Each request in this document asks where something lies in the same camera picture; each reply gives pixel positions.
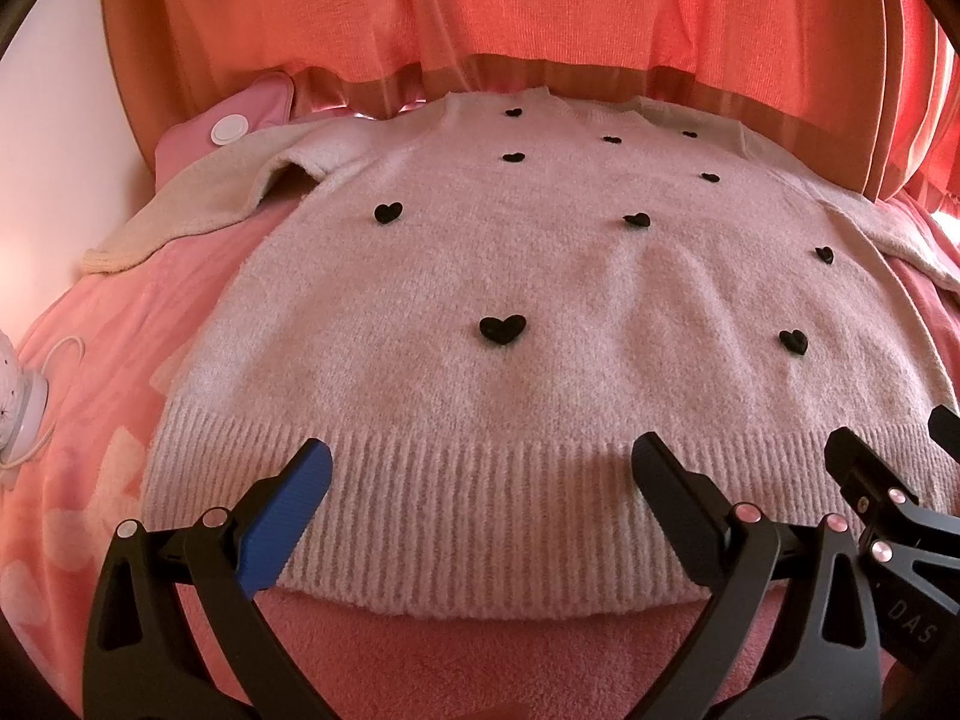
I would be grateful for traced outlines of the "white sweater with black hearts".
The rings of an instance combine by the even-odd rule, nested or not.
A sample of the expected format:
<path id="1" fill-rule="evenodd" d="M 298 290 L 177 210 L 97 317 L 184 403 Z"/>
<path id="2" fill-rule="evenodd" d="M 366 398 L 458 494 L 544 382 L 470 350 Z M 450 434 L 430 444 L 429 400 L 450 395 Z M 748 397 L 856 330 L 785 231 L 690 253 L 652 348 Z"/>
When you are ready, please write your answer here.
<path id="1" fill-rule="evenodd" d="M 784 522 L 841 505 L 823 468 L 841 426 L 957 507 L 926 434 L 952 381 L 890 260 L 946 289 L 957 268 L 739 122 L 528 89 L 270 127 L 183 169 L 83 266 L 244 220 L 291 166 L 313 190 L 167 395 L 149 528 L 235 502 L 320 439 L 334 479 L 285 589 L 556 619 L 695 593 L 631 481 L 644 433 Z"/>

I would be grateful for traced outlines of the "pink fleece bed blanket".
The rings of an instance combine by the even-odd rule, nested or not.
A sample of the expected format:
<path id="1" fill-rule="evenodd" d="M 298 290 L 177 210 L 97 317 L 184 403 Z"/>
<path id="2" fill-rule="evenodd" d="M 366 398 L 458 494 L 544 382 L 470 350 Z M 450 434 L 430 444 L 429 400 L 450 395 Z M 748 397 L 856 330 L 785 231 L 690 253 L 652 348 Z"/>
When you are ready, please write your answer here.
<path id="1" fill-rule="evenodd" d="M 89 273 L 21 344 L 50 365 L 57 419 L 44 452 L 2 493 L 2 608 L 44 679 L 82 704 L 94 590 L 119 523 L 145 523 L 149 450 L 195 338 L 245 259 L 308 192 L 176 239 L 128 270 Z M 872 202 L 958 271 L 958 250 L 905 197 Z M 940 288 L 890 260 L 931 332 L 958 398 L 958 284 Z M 534 718 L 619 718 L 654 683 L 703 608 L 704 594 L 620 614 L 547 619 L 381 614 L 293 592 L 259 600 L 298 665 L 348 718 L 449 718 L 505 707 Z"/>

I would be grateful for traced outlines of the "orange red curtain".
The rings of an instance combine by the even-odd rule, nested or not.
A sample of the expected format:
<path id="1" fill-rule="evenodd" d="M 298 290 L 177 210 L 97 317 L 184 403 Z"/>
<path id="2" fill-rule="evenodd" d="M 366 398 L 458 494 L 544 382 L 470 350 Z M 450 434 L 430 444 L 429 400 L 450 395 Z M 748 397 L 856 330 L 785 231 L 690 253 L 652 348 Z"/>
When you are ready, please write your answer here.
<path id="1" fill-rule="evenodd" d="M 288 109 L 387 119 L 451 91 L 662 99 L 741 121 L 828 181 L 958 208 L 958 55 L 923 0 L 103 0 L 153 153 L 278 71 Z"/>

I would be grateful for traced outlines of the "pink pillow with white dot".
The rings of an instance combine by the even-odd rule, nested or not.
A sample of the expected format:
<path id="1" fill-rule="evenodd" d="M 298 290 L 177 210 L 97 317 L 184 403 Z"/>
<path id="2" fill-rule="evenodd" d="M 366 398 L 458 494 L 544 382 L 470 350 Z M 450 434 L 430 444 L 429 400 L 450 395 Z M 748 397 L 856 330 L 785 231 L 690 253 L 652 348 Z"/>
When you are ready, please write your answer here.
<path id="1" fill-rule="evenodd" d="M 288 124 L 294 100 L 290 76 L 270 71 L 189 121 L 168 128 L 155 148 L 156 190 L 203 156 L 249 133 Z"/>

